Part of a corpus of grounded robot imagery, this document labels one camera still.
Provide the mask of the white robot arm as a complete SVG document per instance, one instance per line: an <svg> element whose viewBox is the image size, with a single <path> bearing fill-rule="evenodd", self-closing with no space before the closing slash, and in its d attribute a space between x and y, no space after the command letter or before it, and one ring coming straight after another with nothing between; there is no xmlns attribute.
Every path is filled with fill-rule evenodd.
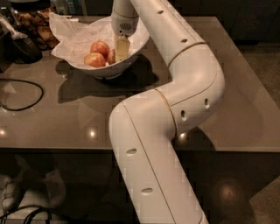
<svg viewBox="0 0 280 224"><path fill-rule="evenodd" d="M208 224L172 139L212 115L224 93L224 74L205 40L167 0L114 0L114 33L132 34L137 19L171 82L113 109L109 136L116 161L142 224Z"/></svg>

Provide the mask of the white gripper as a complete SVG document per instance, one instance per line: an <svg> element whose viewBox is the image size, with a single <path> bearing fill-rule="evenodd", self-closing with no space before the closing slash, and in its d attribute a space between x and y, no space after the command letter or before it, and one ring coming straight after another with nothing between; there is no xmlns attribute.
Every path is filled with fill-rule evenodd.
<svg viewBox="0 0 280 224"><path fill-rule="evenodd" d="M129 55L130 41L139 16L130 0L113 0L111 26L115 35L115 61L125 60Z"/></svg>

